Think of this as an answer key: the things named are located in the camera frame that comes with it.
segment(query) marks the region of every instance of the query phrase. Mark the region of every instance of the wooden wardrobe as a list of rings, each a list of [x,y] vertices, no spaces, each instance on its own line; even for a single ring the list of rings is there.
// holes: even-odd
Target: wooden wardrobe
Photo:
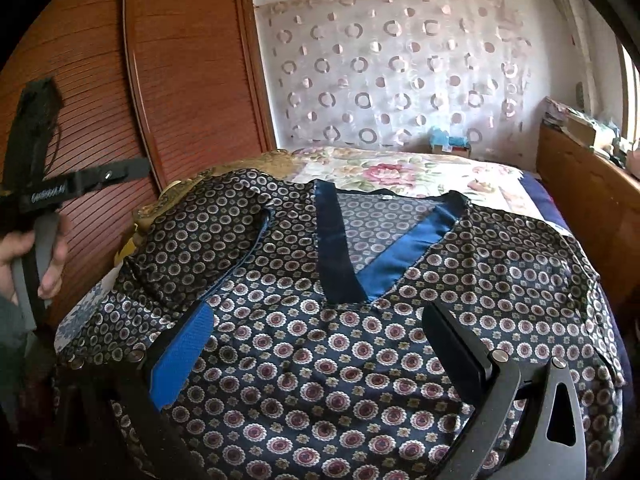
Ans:
[[[136,156],[153,169],[63,207],[73,230],[55,326],[111,269],[134,208],[274,136],[252,0],[52,0],[0,72],[0,163],[22,88],[44,76],[65,101],[50,175]]]

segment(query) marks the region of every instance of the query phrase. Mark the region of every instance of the metal rivet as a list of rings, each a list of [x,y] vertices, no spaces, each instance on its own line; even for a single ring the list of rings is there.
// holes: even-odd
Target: metal rivet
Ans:
[[[559,357],[552,357],[551,362],[556,368],[565,368],[566,363]]]
[[[139,363],[140,361],[142,361],[142,358],[144,356],[145,356],[144,350],[132,350],[127,355],[127,361],[129,361],[130,363]]]
[[[494,361],[497,361],[499,363],[505,363],[509,360],[509,354],[507,354],[507,352],[505,352],[504,350],[500,350],[499,348],[491,352],[491,357],[494,359]]]
[[[84,357],[78,356],[71,359],[69,362],[69,367],[72,370],[79,370],[84,365]]]

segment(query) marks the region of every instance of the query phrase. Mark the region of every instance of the window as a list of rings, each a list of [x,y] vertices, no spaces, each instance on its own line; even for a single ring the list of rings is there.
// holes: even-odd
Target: window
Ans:
[[[622,72],[622,136],[629,142],[640,139],[640,75],[631,56],[620,43],[620,69]]]

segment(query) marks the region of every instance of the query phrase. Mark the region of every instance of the circle pattern fabric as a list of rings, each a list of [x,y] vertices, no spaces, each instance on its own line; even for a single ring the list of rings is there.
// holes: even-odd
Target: circle pattern fabric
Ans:
[[[237,265],[264,208],[273,211],[270,227]],[[610,460],[623,378],[596,274],[572,238],[469,205],[382,297],[333,305],[322,294],[315,234],[313,183],[253,170],[207,178],[156,221],[64,358],[118,360],[207,298],[212,335],[162,413],[212,478],[425,479],[473,411],[421,328],[424,303],[439,299],[488,349],[530,362],[563,357],[590,476]],[[500,463],[523,408],[514,404],[482,476]],[[115,404],[114,414],[140,467],[152,471],[126,406]]]
[[[353,270],[359,272],[433,210],[433,203],[388,194],[338,193]]]

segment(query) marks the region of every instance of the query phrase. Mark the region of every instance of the person's hand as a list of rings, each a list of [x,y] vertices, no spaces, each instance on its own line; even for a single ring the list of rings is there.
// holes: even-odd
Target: person's hand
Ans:
[[[69,229],[68,218],[60,215],[58,235],[53,244],[51,263],[38,288],[38,296],[43,300],[53,298],[59,293],[60,286],[62,286],[62,269],[69,252],[65,237]],[[18,299],[15,293],[14,277],[11,274],[11,262],[14,258],[28,253],[34,240],[35,233],[33,231],[28,233],[12,232],[0,240],[0,294],[15,304],[18,303]]]

